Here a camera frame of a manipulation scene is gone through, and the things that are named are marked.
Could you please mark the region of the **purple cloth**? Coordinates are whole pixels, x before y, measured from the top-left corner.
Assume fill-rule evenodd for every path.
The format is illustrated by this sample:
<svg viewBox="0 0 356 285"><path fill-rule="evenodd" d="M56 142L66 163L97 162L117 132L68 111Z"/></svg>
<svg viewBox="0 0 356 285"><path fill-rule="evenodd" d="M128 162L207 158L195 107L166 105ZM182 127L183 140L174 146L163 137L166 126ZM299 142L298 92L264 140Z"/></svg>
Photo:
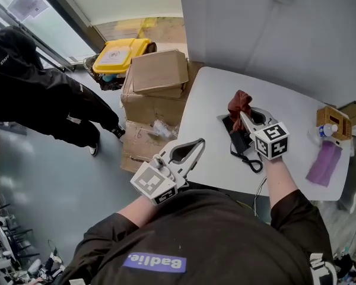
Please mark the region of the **purple cloth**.
<svg viewBox="0 0 356 285"><path fill-rule="evenodd" d="M331 141L324 141L306 179L313 184L328 187L341 153L341 147Z"/></svg>

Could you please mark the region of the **large cardboard box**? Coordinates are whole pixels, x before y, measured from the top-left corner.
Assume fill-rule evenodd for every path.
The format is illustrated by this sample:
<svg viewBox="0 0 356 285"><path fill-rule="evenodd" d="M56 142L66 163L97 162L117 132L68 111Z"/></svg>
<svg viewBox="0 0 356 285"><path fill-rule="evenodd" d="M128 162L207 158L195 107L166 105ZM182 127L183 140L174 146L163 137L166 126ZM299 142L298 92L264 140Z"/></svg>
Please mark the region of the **large cardboard box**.
<svg viewBox="0 0 356 285"><path fill-rule="evenodd" d="M134 93L133 74L130 69L120 95L127 120L142 124L152 124L155 120L159 119L171 126L178 125L182 120L187 98L198 72L193 69L192 64L189 64L188 73L189 81L183 90L182 96L174 99Z"/></svg>

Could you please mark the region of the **person's left forearm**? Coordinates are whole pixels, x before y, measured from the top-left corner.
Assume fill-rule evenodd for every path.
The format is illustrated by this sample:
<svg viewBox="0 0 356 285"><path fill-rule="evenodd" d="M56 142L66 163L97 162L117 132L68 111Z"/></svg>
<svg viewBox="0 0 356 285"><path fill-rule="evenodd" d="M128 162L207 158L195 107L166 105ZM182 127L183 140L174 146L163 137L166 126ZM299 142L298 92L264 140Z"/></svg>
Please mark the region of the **person's left forearm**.
<svg viewBox="0 0 356 285"><path fill-rule="evenodd" d="M158 207L142 195L117 213L140 228L155 216L157 210Z"/></svg>

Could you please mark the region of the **clear plastic water bottle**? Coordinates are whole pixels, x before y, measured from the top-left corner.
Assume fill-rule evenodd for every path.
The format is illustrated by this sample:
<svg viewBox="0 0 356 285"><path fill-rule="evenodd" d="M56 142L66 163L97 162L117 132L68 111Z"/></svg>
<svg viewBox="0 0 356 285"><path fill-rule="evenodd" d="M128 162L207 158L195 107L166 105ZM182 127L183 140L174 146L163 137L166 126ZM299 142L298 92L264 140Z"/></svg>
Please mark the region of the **clear plastic water bottle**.
<svg viewBox="0 0 356 285"><path fill-rule="evenodd" d="M316 144L321 144L325 139L331 137L338 131L336 124L327 123L316 126L308 131L308 137Z"/></svg>

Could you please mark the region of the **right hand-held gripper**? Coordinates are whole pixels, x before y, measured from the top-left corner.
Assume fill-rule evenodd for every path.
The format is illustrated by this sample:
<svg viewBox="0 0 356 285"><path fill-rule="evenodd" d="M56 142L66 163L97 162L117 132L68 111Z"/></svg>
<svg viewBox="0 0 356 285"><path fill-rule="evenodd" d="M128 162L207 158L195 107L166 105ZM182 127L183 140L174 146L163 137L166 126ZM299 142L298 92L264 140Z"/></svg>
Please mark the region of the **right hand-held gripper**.
<svg viewBox="0 0 356 285"><path fill-rule="evenodd" d="M241 111L240 119L250 138L255 144L255 150L268 160L281 157L288 151L289 132L282 122L278 122L268 111L258 107L251 108L251 117ZM256 131L256 126L266 126Z"/></svg>

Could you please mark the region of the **yellow bin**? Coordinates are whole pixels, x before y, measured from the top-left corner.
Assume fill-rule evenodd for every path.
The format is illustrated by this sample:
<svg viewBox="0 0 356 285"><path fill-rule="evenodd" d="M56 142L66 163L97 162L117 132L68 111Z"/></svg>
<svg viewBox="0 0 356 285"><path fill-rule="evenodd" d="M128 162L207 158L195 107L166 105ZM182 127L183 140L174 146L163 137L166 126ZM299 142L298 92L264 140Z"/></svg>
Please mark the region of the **yellow bin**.
<svg viewBox="0 0 356 285"><path fill-rule="evenodd" d="M143 55L151 43L150 39L145 38L108 41L94 62L93 71L96 74L124 74L132 58Z"/></svg>

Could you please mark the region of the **cardboard box with scribbles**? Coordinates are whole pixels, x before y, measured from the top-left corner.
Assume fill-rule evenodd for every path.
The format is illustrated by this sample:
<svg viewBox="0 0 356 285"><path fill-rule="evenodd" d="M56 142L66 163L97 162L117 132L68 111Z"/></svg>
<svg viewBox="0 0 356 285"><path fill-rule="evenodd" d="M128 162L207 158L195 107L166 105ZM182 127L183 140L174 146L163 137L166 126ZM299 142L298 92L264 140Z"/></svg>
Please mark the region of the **cardboard box with scribbles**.
<svg viewBox="0 0 356 285"><path fill-rule="evenodd" d="M135 173L143 162L150 162L168 142L173 141L151 135L153 123L126 121L120 165L123 170ZM180 122L170 126L179 126L180 129Z"/></svg>

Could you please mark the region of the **red-brown cloth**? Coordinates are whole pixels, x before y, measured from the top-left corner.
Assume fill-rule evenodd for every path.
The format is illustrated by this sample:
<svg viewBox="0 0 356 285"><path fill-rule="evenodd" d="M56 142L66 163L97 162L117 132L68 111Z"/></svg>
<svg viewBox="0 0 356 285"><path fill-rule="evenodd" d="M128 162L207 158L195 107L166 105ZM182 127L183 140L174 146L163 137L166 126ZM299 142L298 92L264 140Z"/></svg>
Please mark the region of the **red-brown cloth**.
<svg viewBox="0 0 356 285"><path fill-rule="evenodd" d="M251 116L250 103L252 97L244 91L238 90L234 97L228 104L228 111L230 114L230 119L233 122L233 131L246 131L245 126L241 121L240 112L244 112L248 116Z"/></svg>

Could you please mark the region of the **person's dark shirt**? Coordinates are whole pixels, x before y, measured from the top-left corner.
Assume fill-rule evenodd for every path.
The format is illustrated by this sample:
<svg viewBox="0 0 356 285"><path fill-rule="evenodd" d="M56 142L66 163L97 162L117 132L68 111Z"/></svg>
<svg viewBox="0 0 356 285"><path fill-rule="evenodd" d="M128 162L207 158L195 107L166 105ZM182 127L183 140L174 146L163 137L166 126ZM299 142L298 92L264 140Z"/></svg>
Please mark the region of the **person's dark shirt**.
<svg viewBox="0 0 356 285"><path fill-rule="evenodd" d="M114 213L89 228L59 284L313 285L312 254L333 260L319 210L301 191L264 223L226 195L193 190L142 227Z"/></svg>

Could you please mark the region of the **woven tissue box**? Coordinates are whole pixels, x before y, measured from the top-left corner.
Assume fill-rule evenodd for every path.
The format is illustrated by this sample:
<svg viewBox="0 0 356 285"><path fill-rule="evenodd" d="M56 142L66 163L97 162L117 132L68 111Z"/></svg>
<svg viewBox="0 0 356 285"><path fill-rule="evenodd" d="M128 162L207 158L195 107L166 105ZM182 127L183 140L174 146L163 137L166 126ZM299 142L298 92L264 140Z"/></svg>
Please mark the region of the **woven tissue box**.
<svg viewBox="0 0 356 285"><path fill-rule="evenodd" d="M330 107L325 106L317 111L316 126L324 124L336 124L338 126L338 131L335 132L331 137L336 138L340 141L350 140L352 137L352 126L351 121L347 116L342 114L340 111Z"/></svg>

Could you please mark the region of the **black charger with cable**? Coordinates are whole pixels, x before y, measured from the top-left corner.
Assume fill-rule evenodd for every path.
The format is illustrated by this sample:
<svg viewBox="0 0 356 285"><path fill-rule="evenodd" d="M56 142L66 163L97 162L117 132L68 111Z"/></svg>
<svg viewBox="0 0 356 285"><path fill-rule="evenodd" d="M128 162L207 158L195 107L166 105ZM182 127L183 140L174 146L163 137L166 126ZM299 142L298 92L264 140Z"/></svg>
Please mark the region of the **black charger with cable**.
<svg viewBox="0 0 356 285"><path fill-rule="evenodd" d="M252 145L252 139L249 137L247 131L234 130L234 122L231 120L230 115L219 115L217 119L223 123L226 131L231 139L231 148L235 149L237 154L244 154Z"/></svg>

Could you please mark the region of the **paper poster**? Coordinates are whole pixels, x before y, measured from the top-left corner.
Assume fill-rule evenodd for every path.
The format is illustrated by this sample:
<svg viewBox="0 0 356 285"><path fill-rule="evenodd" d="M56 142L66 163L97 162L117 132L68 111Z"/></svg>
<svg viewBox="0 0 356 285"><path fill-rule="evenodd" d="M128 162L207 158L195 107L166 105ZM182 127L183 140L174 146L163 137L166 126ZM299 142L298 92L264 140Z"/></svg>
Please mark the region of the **paper poster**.
<svg viewBox="0 0 356 285"><path fill-rule="evenodd" d="M12 0L8 6L8 11L20 22L28 17L34 18L47 9L48 4L44 0Z"/></svg>

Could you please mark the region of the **clear plastic packet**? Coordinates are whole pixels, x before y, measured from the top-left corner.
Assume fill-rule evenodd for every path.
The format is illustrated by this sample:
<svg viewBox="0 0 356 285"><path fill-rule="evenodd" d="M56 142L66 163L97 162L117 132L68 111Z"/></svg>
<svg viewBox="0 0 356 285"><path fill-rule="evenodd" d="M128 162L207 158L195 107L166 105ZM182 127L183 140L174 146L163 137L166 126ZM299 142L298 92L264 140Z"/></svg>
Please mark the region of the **clear plastic packet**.
<svg viewBox="0 0 356 285"><path fill-rule="evenodd" d="M165 140L175 140L178 137L178 133L179 126L170 126L159 119L154 121L150 131L151 135L163 138Z"/></svg>

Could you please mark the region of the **person's right forearm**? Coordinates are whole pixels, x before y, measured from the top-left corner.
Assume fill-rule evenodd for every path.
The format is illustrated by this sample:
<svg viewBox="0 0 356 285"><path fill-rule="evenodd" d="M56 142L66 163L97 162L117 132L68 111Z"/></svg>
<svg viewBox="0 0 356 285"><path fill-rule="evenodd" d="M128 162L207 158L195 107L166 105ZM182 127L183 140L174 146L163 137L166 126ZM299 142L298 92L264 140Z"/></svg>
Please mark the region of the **person's right forearm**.
<svg viewBox="0 0 356 285"><path fill-rule="evenodd" d="M293 191L298 190L287 165L281 157L263 159L271 208Z"/></svg>

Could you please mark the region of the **glass window wall dark frame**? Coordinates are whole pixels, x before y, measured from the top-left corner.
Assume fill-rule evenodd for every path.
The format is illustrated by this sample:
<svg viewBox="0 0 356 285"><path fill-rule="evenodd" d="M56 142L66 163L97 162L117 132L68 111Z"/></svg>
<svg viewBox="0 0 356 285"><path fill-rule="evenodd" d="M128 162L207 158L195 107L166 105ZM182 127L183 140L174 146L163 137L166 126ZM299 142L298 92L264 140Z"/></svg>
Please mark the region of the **glass window wall dark frame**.
<svg viewBox="0 0 356 285"><path fill-rule="evenodd" d="M66 67L72 71L75 65L94 55L94 51L57 10L47 0L44 1L48 4L47 10L20 22L8 11L12 0L0 0L0 29L17 26L36 43L36 51L44 67Z"/></svg>

